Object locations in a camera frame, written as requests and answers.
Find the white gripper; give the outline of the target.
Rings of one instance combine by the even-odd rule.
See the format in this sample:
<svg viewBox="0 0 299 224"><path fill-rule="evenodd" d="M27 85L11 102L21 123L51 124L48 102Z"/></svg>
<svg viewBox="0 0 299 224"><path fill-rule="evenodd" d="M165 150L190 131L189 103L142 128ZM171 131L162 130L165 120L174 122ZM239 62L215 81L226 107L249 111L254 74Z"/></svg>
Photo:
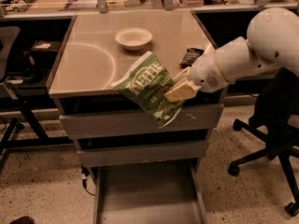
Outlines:
<svg viewBox="0 0 299 224"><path fill-rule="evenodd" d="M200 89L202 92L215 92L229 85L221 74L214 52L200 56L192 67L181 70L173 80L178 83L164 95L169 102L192 99Z"/></svg>

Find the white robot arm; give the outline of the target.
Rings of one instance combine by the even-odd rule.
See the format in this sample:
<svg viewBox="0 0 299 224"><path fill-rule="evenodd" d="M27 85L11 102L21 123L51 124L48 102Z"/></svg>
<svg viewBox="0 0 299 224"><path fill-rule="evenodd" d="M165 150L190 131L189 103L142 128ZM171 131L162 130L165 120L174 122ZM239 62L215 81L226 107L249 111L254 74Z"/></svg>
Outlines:
<svg viewBox="0 0 299 224"><path fill-rule="evenodd" d="M299 16L273 7L250 21L246 37L205 52L178 73L165 97L171 102L192 99L199 91L212 93L281 67L299 76Z"/></svg>

